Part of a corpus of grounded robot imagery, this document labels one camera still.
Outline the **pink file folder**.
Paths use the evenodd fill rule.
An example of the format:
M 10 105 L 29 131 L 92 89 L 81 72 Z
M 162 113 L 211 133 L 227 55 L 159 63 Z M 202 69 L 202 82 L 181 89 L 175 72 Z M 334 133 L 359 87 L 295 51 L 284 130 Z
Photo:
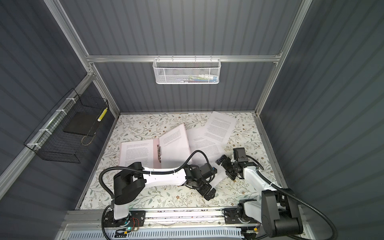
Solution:
M 155 160 L 154 160 L 154 167 L 153 169 L 162 169 L 161 167 L 161 160 L 160 160 L 160 156 L 161 156 L 161 148 L 160 148 L 160 144 L 159 144 L 159 139 L 151 139 L 151 140 L 154 140 L 154 145 L 155 145 L 155 149 L 154 149 L 154 154 L 155 154 Z

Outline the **printed paper sheet front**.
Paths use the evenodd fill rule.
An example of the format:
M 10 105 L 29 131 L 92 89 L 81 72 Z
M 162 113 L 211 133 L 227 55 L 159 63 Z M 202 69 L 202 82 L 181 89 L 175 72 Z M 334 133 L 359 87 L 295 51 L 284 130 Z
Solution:
M 217 173 L 215 174 L 215 178 L 210 182 L 211 186 L 215 188 L 217 184 L 219 184 L 222 180 L 224 180 L 227 177 L 227 175 L 226 175 L 226 170 L 222 166 L 219 166 L 216 163 L 212 163 L 212 167 L 214 167 L 217 170 Z

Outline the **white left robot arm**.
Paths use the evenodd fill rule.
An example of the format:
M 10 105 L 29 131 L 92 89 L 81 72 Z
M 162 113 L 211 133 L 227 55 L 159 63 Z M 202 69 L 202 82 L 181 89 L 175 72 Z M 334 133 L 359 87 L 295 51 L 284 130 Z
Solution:
M 196 190 L 207 201 L 214 198 L 216 189 L 212 187 L 217 169 L 204 164 L 185 165 L 181 170 L 164 169 L 155 175 L 156 169 L 144 168 L 141 163 L 133 163 L 131 170 L 122 170 L 114 176 L 113 217 L 115 221 L 130 217 L 129 204 L 145 188 L 159 186 L 185 186 Z

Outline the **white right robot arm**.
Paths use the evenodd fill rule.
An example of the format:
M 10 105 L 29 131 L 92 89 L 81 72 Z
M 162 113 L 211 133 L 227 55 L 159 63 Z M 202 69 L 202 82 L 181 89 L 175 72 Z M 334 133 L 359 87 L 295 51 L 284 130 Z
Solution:
M 260 200 L 241 200 L 236 208 L 222 210 L 226 224 L 260 223 L 268 237 L 300 235 L 304 231 L 298 204 L 272 186 L 261 173 L 263 166 L 246 154 L 244 148 L 233 149 L 233 158 L 225 155 L 216 164 L 231 179 L 244 179 L 260 194 Z

